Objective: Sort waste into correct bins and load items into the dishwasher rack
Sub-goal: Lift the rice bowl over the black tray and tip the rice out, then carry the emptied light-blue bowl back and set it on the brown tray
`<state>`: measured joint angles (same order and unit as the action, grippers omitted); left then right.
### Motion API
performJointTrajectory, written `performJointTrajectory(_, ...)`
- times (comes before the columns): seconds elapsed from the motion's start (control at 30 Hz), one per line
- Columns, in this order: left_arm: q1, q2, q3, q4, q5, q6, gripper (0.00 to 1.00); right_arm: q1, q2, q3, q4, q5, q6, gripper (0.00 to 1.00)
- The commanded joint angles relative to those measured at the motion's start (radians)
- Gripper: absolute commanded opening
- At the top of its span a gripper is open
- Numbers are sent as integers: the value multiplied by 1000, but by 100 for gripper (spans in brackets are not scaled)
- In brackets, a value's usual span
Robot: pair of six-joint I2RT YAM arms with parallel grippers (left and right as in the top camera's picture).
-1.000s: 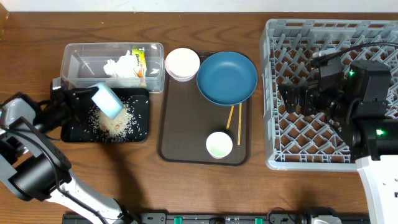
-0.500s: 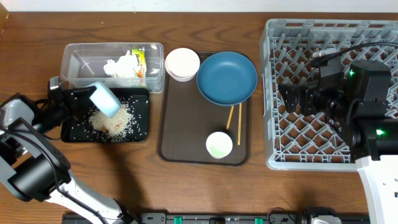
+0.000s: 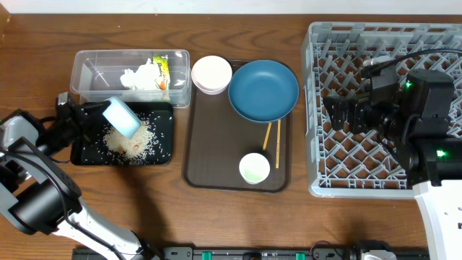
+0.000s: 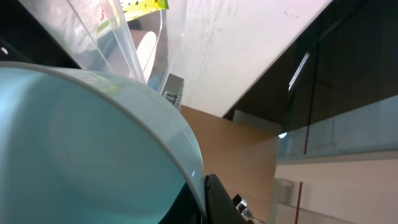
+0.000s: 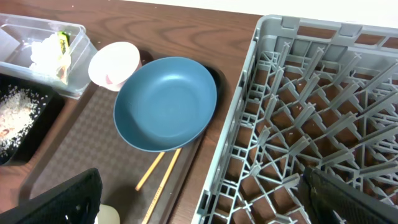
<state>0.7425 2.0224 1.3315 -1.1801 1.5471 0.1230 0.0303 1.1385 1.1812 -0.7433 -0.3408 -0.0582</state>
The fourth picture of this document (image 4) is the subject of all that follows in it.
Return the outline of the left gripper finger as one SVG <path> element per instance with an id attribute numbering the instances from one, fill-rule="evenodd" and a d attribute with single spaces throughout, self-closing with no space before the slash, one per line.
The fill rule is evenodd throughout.
<path id="1" fill-rule="evenodd" d="M 215 174 L 205 177 L 207 223 L 248 224 Z"/>

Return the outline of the light blue bowl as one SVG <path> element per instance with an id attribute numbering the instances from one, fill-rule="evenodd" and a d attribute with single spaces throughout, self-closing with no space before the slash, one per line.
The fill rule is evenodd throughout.
<path id="1" fill-rule="evenodd" d="M 208 219 L 181 112 L 128 77 L 1 63 L 2 223 Z"/>

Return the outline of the yellow snack wrapper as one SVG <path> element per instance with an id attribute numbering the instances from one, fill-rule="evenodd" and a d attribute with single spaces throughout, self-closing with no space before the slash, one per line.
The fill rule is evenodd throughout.
<path id="1" fill-rule="evenodd" d="M 168 0 L 120 0 L 127 21 L 169 8 Z"/>

